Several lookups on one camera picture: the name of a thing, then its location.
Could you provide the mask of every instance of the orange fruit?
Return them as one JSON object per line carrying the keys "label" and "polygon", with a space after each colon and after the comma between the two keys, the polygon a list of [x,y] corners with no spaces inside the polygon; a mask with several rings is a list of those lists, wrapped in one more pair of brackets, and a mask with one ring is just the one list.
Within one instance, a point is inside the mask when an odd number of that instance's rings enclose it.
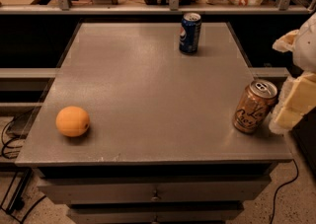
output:
{"label": "orange fruit", "polygon": [[66,107],[56,117],[58,131],[69,137],[76,137],[84,134],[90,125],[88,113],[79,107]]}

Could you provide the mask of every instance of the gray table surface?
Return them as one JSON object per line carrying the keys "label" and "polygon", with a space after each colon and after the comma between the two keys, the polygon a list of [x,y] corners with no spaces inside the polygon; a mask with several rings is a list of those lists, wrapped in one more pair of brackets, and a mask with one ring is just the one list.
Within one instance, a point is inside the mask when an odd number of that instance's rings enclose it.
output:
{"label": "gray table surface", "polygon": [[[253,77],[226,24],[203,23],[198,52],[179,52],[180,23],[83,24],[46,97],[18,166],[289,161],[268,120],[253,135],[232,116]],[[67,106],[88,132],[55,128]]]}

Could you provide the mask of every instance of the robotic hand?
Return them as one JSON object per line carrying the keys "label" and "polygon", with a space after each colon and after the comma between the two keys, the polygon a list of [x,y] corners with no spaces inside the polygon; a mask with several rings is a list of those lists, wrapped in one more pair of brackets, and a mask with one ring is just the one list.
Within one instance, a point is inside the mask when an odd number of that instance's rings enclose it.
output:
{"label": "robotic hand", "polygon": [[293,63],[303,70],[300,77],[286,79],[272,114],[270,131],[284,134],[316,107],[316,13],[299,30],[276,40],[273,49],[292,51]]}

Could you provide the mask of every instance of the can top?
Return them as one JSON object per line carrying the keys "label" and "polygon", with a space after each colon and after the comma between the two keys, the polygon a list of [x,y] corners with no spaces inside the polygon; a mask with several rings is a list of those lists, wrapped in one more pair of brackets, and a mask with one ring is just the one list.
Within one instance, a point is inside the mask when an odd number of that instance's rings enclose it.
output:
{"label": "can top", "polygon": [[197,22],[200,20],[200,14],[197,13],[187,13],[184,15],[184,19],[191,22]]}
{"label": "can top", "polygon": [[277,87],[263,79],[254,80],[250,84],[250,90],[257,96],[265,98],[265,99],[272,99],[277,95]]}

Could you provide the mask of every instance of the desk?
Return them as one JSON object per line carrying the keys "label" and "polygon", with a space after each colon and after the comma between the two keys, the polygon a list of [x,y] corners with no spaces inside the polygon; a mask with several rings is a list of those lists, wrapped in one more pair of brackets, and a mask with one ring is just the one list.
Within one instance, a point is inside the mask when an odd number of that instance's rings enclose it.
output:
{"label": "desk", "polygon": [[[253,135],[232,115],[253,77],[226,24],[203,23],[198,52],[179,52],[180,24],[84,23],[17,165],[68,204],[77,223],[222,221],[237,216],[292,157],[268,120]],[[89,131],[55,129],[66,106]]]}

